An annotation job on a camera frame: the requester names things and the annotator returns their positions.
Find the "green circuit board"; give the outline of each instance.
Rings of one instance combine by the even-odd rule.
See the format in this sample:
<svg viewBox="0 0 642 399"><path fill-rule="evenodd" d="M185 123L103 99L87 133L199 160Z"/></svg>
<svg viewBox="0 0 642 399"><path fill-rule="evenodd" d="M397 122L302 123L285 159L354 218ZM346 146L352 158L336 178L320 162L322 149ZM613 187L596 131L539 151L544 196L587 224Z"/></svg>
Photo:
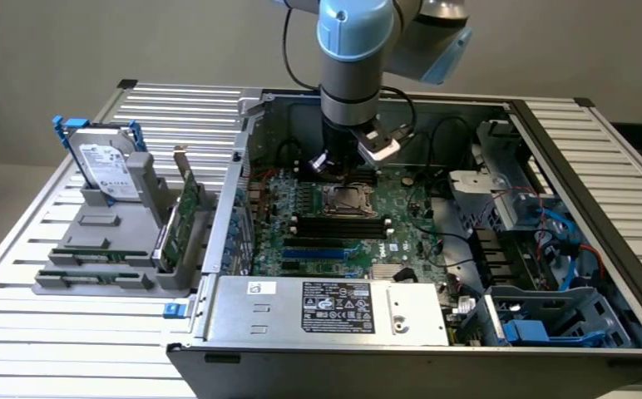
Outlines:
<svg viewBox="0 0 642 399"><path fill-rule="evenodd" d="M159 237L162 241L155 246L155 248L161 246L161 262L169 271L175 269L182 257L186 255L187 240L190 240L198 205L198 184L195 183L193 172L189 171L167 227L162 230L162 236Z"/></svg>
<svg viewBox="0 0 642 399"><path fill-rule="evenodd" d="M424 190L401 184L402 177L408 176L404 169L384 170L373 185L362 185L372 191L366 195L372 211L364 211L356 216L338 216L326 212L324 193L340 185L299 182L286 170L253 182L253 197L261 200L253 206L257 243L253 274L389 279L397 270L409 267L421 283L442 282L444 258L433 251L438 238L421 232L410 223L412 220L414 225L434 231L432 219L422 217L426 209ZM410 205L418 208L414 217L408 209L410 195ZM294 214L316 218L389 219L394 231L386 239L344 239L344 259L289 259L283 256L285 239L294 237ZM283 262L289 261L298 262L298 268L283 268Z"/></svg>

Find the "motherboard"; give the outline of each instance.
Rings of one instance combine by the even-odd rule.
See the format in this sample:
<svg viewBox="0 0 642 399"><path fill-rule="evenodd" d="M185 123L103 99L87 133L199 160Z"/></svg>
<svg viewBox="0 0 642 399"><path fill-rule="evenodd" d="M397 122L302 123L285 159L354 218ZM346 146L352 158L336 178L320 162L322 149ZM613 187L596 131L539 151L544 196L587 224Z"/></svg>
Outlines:
<svg viewBox="0 0 642 399"><path fill-rule="evenodd" d="M267 170L249 194L254 275L390 280L409 268L418 282L444 281L430 201L405 169L369 170L342 184Z"/></svg>

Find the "black connector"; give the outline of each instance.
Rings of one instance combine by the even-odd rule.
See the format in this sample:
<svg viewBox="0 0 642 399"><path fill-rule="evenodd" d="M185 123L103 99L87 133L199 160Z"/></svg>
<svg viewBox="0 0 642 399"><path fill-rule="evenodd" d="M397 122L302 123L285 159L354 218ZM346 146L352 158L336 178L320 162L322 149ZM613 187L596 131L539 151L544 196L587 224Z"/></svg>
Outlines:
<svg viewBox="0 0 642 399"><path fill-rule="evenodd" d="M394 276L392 276L392 279L396 281L396 283L412 279L413 283L418 283L420 279L417 278L417 275L414 273L414 270L412 268L404 268L401 269Z"/></svg>
<svg viewBox="0 0 642 399"><path fill-rule="evenodd" d="M412 137L414 137L414 134L414 127L402 125L389 133L389 136L402 144L405 140L409 140Z"/></svg>
<svg viewBox="0 0 642 399"><path fill-rule="evenodd" d="M286 260L281 263L282 270L298 270L299 267L301 267L301 263L297 262L295 260Z"/></svg>
<svg viewBox="0 0 642 399"><path fill-rule="evenodd" d="M560 251L560 255L569 256L571 258L576 259L579 256L579 243L569 243L567 241L560 241L556 245L557 250Z"/></svg>

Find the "robotic arm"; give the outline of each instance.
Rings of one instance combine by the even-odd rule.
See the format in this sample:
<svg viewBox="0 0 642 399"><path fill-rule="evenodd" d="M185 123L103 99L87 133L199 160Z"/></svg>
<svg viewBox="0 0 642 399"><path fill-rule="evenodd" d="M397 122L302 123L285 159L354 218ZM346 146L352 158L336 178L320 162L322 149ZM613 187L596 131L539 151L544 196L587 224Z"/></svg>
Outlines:
<svg viewBox="0 0 642 399"><path fill-rule="evenodd" d="M342 176L362 162L358 154L380 165L400 151L402 132L376 118L384 71L441 84L471 38L468 14L463 0L277 1L318 15L325 148L312 167Z"/></svg>

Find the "red cable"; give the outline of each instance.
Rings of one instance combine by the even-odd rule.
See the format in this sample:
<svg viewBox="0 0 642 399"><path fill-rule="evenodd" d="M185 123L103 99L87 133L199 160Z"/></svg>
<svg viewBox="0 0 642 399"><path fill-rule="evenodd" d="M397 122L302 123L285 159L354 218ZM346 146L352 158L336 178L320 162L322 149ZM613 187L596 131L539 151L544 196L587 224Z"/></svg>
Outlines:
<svg viewBox="0 0 642 399"><path fill-rule="evenodd" d="M601 262L601 255L599 255L597 250L587 244L580 244L579 248L584 249L585 251L592 252L592 254L595 255L595 258L597 259L597 265L599 265L599 277L604 278L605 277L605 264Z"/></svg>

